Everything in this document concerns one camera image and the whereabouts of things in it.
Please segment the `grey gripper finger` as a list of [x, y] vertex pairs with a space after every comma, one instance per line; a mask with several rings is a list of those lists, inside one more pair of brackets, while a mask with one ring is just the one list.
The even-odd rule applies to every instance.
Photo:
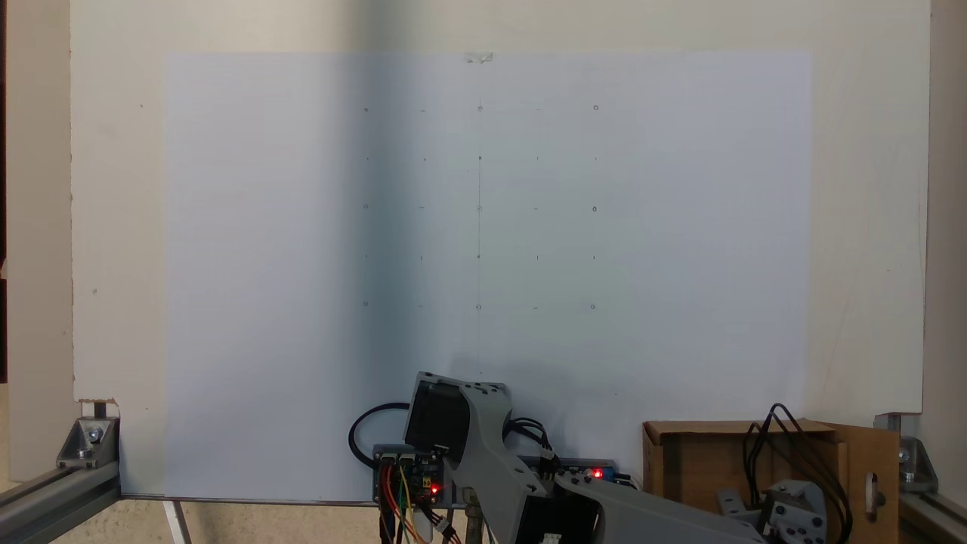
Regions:
[[716, 491], [716, 500], [722, 516], [744, 524], [756, 524], [759, 520], [760, 510], [747, 507], [737, 489], [719, 489]]

